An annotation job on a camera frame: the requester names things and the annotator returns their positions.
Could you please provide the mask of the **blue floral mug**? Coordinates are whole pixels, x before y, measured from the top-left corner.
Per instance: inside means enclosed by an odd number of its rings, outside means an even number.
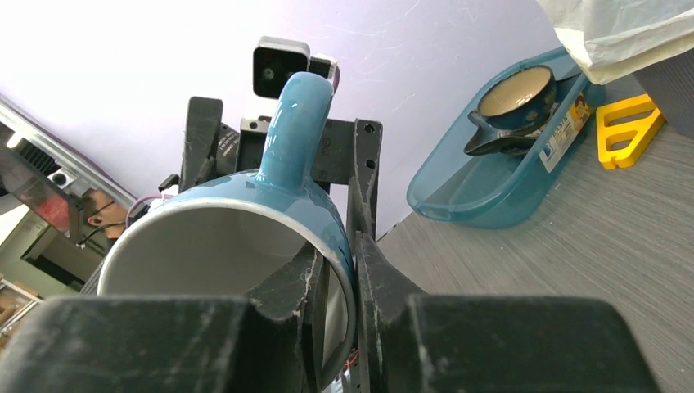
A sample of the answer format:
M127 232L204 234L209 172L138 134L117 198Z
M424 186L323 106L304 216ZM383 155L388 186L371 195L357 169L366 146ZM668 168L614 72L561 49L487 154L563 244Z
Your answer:
M334 90L292 75L278 98L258 169L180 192L130 225L102 265L101 295L242 295L311 246L301 288L331 266L322 384L349 357L356 330L354 262L340 214L313 180Z

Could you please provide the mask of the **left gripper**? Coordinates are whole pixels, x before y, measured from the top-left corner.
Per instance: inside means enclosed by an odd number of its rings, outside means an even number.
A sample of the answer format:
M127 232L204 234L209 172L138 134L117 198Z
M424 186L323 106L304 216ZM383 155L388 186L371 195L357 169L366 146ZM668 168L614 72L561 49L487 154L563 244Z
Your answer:
M222 115L219 99L189 99L180 192L209 181L215 171L222 176L259 168L270 118L242 119L236 131L221 125ZM351 242L357 233L376 239L381 142L380 122L328 120L318 143L313 180L321 187L348 184L346 230Z

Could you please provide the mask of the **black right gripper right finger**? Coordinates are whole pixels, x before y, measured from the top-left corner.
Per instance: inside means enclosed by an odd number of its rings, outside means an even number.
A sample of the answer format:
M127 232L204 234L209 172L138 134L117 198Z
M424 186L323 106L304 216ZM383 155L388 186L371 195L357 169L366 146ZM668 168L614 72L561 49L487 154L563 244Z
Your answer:
M656 392L615 307L575 296L431 295L354 237L364 392Z

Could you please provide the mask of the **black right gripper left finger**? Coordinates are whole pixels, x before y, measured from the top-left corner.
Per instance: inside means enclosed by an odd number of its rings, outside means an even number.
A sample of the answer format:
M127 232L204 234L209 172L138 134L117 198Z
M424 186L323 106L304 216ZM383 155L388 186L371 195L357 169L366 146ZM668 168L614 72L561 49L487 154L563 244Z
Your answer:
M326 267L311 246L248 296L62 296L1 357L4 392L315 392Z

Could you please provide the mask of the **blue star-shaped plate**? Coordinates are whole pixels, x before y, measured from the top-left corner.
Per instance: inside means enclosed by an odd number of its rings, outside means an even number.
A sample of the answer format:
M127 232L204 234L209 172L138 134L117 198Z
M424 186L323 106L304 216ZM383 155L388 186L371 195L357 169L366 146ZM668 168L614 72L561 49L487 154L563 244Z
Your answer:
M486 129L478 126L464 148L464 153L469 156L485 156L495 153L503 153L510 156L523 156L535 144L541 133L548 126L550 120L557 112L561 101L568 93L570 86L579 77L578 74L570 75L558 81L558 92L555 103L552 105L548 116L534 129L510 131L504 129Z

